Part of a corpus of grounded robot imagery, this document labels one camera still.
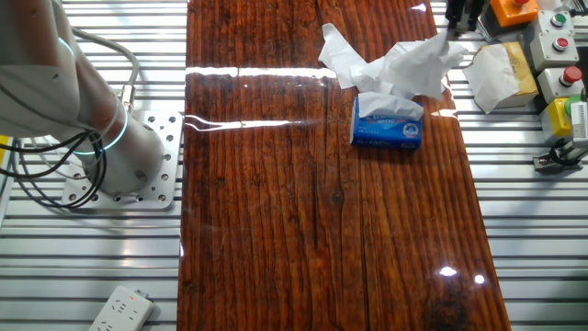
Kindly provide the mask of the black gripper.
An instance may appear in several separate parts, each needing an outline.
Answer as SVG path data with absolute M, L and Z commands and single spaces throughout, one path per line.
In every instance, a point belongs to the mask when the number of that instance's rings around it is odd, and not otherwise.
M 456 40 L 460 33 L 474 32 L 478 17 L 487 4 L 487 0 L 448 0 L 447 39 Z

